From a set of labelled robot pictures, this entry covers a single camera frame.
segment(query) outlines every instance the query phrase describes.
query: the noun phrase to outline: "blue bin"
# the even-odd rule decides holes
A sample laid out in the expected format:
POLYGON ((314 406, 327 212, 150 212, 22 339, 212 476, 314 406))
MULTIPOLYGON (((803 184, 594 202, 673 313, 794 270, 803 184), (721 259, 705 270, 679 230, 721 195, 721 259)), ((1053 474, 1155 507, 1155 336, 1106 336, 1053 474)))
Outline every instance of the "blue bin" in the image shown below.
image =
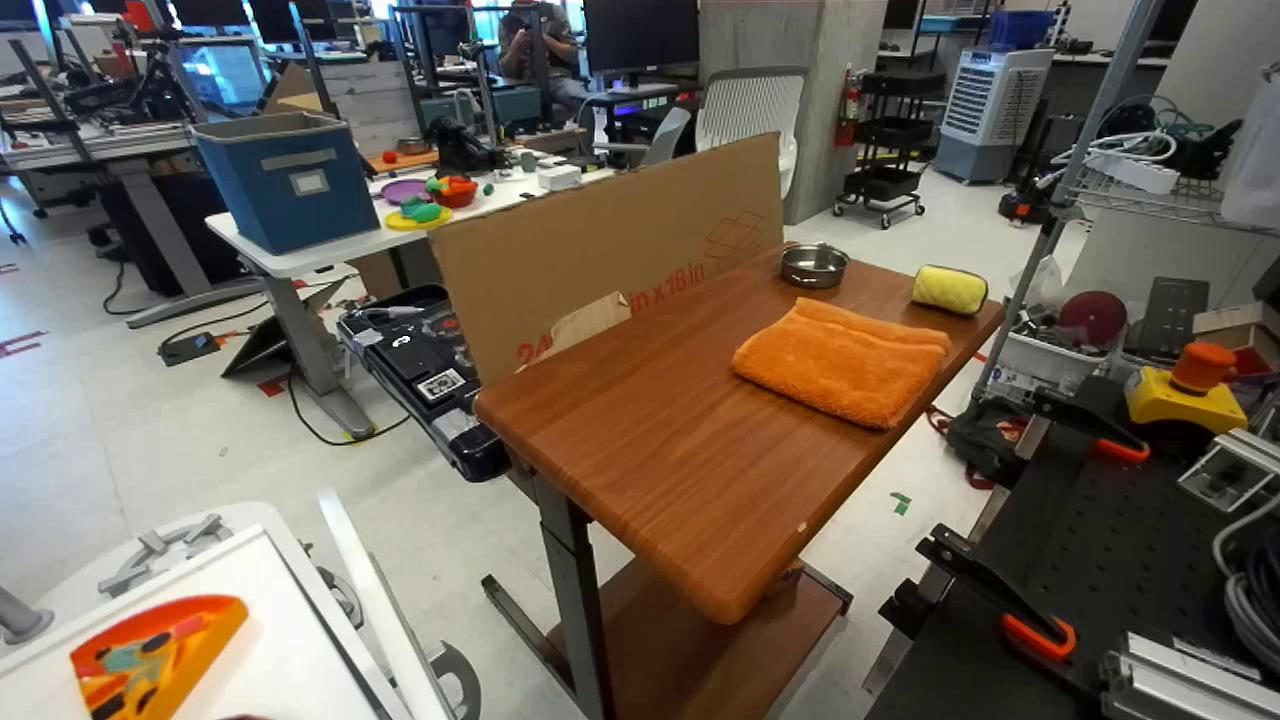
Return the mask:
POLYGON ((298 254, 381 230, 363 160, 335 119, 262 118, 195 134, 212 184, 240 233, 268 254, 298 254))
POLYGON ((1005 50, 1038 50, 1055 26, 1055 12, 991 12, 988 43, 1005 50))

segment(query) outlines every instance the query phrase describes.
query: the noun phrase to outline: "orange cloth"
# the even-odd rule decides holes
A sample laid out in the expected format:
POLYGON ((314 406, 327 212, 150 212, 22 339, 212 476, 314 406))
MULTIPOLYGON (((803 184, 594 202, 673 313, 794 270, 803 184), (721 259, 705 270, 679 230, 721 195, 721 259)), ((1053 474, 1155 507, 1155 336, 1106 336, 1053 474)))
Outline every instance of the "orange cloth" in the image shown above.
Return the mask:
POLYGON ((801 297, 789 318, 737 350, 734 371, 853 426, 901 428, 943 369, 949 350, 943 333, 884 323, 801 297))

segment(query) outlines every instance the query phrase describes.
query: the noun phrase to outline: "cardboard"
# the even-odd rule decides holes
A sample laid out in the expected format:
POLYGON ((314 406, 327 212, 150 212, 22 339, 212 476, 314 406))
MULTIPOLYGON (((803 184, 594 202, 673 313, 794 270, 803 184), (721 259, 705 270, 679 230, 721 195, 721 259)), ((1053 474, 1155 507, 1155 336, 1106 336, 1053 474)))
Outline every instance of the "cardboard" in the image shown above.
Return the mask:
POLYGON ((444 225, 433 250, 482 383, 497 383, 607 291, 643 318, 724 270, 779 258, 777 137, 444 225))

